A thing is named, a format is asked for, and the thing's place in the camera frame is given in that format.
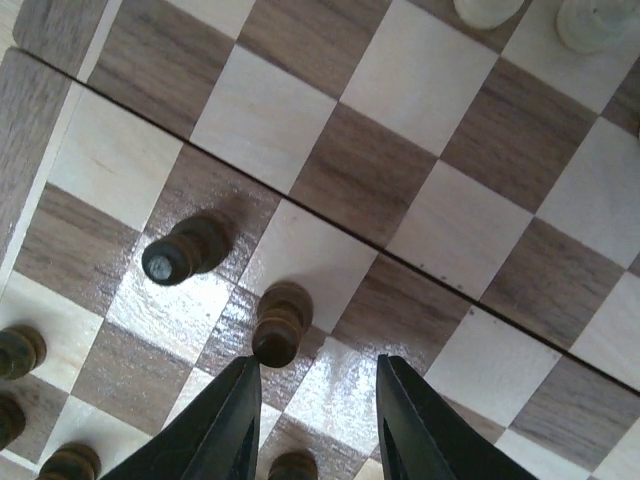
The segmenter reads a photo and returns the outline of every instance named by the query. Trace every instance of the dark chess pawn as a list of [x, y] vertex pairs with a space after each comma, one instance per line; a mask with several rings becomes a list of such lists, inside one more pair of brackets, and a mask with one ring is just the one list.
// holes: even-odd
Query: dark chess pawn
[[169, 235], [151, 243], [142, 254], [142, 269], [158, 285], [177, 285], [222, 263], [230, 245], [222, 226], [208, 214], [178, 223]]
[[36, 480], [96, 480], [100, 468], [96, 452], [85, 445], [69, 443], [49, 457]]
[[282, 368], [293, 361], [313, 319], [313, 301], [301, 286], [276, 283], [267, 289], [257, 308], [253, 354], [262, 365]]
[[318, 480], [318, 467], [308, 452], [291, 452], [273, 461], [268, 480]]
[[25, 426], [26, 419], [20, 405], [0, 395], [0, 450], [18, 438]]
[[40, 366], [47, 355], [42, 336], [33, 328], [15, 326], [0, 331], [0, 380], [16, 380]]

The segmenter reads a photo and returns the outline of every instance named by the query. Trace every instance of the wood grain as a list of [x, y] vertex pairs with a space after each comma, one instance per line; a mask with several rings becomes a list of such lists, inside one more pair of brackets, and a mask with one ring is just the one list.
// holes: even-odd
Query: wood grain
[[13, 36], [19, 47], [75, 77], [107, 0], [24, 0]]
[[438, 17], [443, 22], [448, 23], [456, 30], [468, 35], [474, 40], [486, 45], [497, 53], [501, 53], [509, 42], [511, 35], [522, 20], [522, 17], [529, 8], [531, 0], [525, 0], [520, 10], [504, 22], [502, 25], [491, 30], [479, 30], [472, 28], [462, 21], [452, 0], [409, 0], [411, 3], [424, 8], [431, 15]]
[[499, 59], [442, 160], [535, 213], [596, 118]]
[[459, 403], [454, 402], [449, 398], [442, 398], [451, 406], [451, 408], [456, 411], [458, 415], [460, 415], [460, 417], [462, 417], [465, 422], [467, 422], [467, 424], [471, 428], [482, 435], [482, 437], [486, 441], [495, 444], [504, 433], [505, 428], [501, 427], [497, 423], [483, 417], [482, 415], [468, 409], [463, 405], [460, 405]]
[[0, 264], [70, 85], [17, 50], [0, 66]]
[[594, 470], [640, 416], [640, 398], [562, 358], [511, 429]]
[[640, 58], [622, 81], [602, 116], [634, 137], [640, 131]]
[[13, 398], [27, 419], [24, 432], [7, 449], [38, 463], [68, 395], [32, 375], [0, 381], [0, 394]]
[[238, 41], [338, 99], [391, 0], [258, 0]]
[[[197, 367], [218, 375], [234, 358], [251, 355], [258, 297], [236, 287], [205, 345]], [[283, 411], [293, 397], [324, 343], [326, 334], [311, 327], [302, 339], [295, 360], [285, 368], [261, 367], [262, 400]]]
[[105, 322], [73, 395], [149, 435], [156, 435], [191, 367]]
[[332, 336], [376, 360], [380, 354], [400, 355], [424, 375], [470, 306], [379, 255]]
[[267, 480], [280, 455], [305, 450], [316, 460], [318, 480], [353, 480], [366, 461], [356, 450], [282, 414], [260, 450], [256, 480]]
[[164, 0], [124, 0], [89, 85], [189, 138], [232, 47]]
[[279, 195], [185, 145], [151, 213], [146, 232], [151, 237], [165, 235], [180, 220], [210, 210], [233, 244], [216, 273], [237, 282], [279, 202]]
[[624, 270], [534, 218], [481, 301], [569, 349]]
[[104, 315], [139, 233], [47, 184], [15, 270]]
[[339, 103], [290, 195], [385, 247], [436, 160]]

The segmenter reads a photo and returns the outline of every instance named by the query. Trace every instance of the chess pawn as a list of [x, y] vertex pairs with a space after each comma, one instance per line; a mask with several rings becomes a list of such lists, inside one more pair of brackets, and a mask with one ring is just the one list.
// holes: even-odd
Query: chess pawn
[[80, 443], [69, 443], [49, 457], [36, 480], [96, 480], [100, 468], [96, 452]]
[[490, 30], [513, 17], [524, 0], [453, 0], [458, 16], [473, 28]]
[[269, 469], [268, 480], [318, 480], [318, 467], [308, 452], [280, 455]]
[[20, 406], [9, 397], [0, 396], [0, 450], [18, 438], [26, 426]]
[[42, 336], [33, 328], [15, 326], [0, 331], [0, 380], [16, 380], [39, 367], [47, 355]]
[[302, 337], [313, 319], [313, 301], [301, 286], [276, 283], [267, 289], [257, 307], [258, 324], [253, 333], [253, 354], [272, 368], [293, 361]]
[[151, 243], [142, 254], [142, 269], [158, 285], [177, 285], [222, 263], [230, 250], [223, 228], [198, 214], [178, 223], [169, 235]]

